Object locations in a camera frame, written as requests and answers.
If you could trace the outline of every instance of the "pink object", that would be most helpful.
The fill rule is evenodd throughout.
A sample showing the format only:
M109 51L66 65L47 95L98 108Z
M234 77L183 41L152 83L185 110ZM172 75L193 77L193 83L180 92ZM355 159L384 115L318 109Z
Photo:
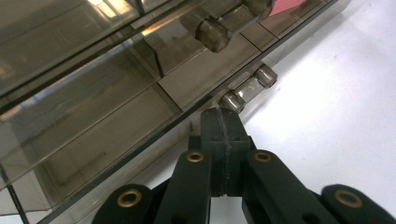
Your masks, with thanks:
M288 10L289 8L297 7L304 1L305 0L276 0L274 9L272 10L270 16Z

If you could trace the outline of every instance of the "white surface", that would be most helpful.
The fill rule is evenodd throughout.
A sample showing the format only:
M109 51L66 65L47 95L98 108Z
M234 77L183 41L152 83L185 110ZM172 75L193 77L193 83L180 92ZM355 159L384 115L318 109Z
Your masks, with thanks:
M274 67L241 113L258 148L315 192L359 189L396 217L396 1L352 1Z

